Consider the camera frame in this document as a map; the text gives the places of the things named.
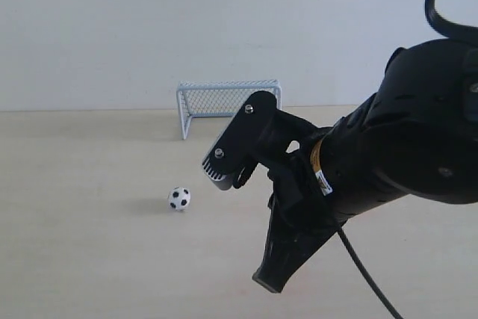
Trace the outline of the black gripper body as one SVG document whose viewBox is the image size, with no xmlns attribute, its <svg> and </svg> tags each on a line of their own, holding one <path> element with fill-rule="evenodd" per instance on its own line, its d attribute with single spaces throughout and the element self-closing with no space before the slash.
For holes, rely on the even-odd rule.
<svg viewBox="0 0 478 319">
<path fill-rule="evenodd" d="M 303 118 L 277 111 L 264 145 L 264 166 L 273 182 L 268 202 L 270 227 L 290 236 L 330 237 L 337 232 L 331 205 L 319 189 L 310 160 L 313 147 L 329 132 Z"/>
</svg>

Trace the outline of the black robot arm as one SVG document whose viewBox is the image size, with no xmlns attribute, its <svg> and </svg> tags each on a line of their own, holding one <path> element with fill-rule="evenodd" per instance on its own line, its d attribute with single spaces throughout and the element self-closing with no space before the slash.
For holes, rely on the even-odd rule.
<svg viewBox="0 0 478 319">
<path fill-rule="evenodd" d="M 266 163 L 269 229 L 253 280 L 272 293 L 351 218 L 406 195 L 477 201 L 477 48 L 432 40 L 391 56 L 376 93 L 331 127 L 294 120 L 299 149 Z"/>
</svg>

